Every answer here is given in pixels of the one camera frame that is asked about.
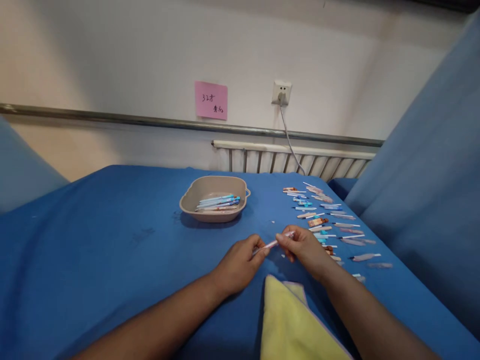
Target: beige plastic basin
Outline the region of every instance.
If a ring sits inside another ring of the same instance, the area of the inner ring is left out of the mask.
[[[223,210],[219,213],[195,212],[200,200],[216,198],[229,194],[240,197],[238,208]],[[247,183],[234,176],[203,176],[191,183],[185,195],[180,199],[180,209],[198,221],[204,223],[226,223],[235,219],[247,205],[250,190]]]

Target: power cord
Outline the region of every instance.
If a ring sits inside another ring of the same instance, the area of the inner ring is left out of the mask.
[[[285,96],[286,95],[284,92],[281,92],[278,94],[278,101],[279,101],[278,106],[280,107],[281,119],[283,120],[283,126],[285,127],[286,139],[288,140],[288,146],[290,147],[290,151],[293,157],[295,158],[296,163],[298,164],[301,171],[303,172],[303,175],[307,175],[307,173],[305,172],[305,169],[302,167],[302,165],[300,164],[300,161],[297,159],[297,155],[295,155],[294,149],[292,149],[292,143],[290,143],[289,131],[287,130],[287,123],[285,122],[284,111],[282,109],[282,104],[285,101]]]

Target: radiator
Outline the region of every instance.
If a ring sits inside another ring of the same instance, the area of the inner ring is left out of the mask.
[[[217,149],[221,171],[302,174],[288,146],[223,140],[213,140],[211,144]],[[294,146],[293,151],[307,175],[325,182],[333,178],[358,178],[375,156],[370,152],[300,146]]]

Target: hand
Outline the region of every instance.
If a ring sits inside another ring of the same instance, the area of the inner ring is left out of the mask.
[[[262,249],[252,257],[255,248],[263,248],[265,243],[257,234],[237,241],[227,251],[217,267],[210,273],[215,285],[228,297],[247,287],[254,278],[270,249]]]
[[[282,234],[295,231],[293,239]],[[290,262],[295,261],[295,257],[300,260],[306,270],[317,280],[321,277],[328,267],[335,265],[335,261],[328,255],[323,246],[314,236],[314,234],[303,227],[296,225],[287,226],[282,234],[276,234],[275,239],[281,246]]]

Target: stain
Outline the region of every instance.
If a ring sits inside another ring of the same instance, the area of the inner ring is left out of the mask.
[[[136,245],[138,245],[143,240],[145,240],[150,235],[152,235],[154,232],[155,232],[155,229],[153,229],[152,227],[149,227],[149,228],[146,228],[146,229],[141,229],[140,233],[133,234],[132,240]]]
[[[182,216],[182,211],[179,210],[179,211],[175,211],[171,217],[173,218],[174,223],[178,223],[181,220],[181,216]]]

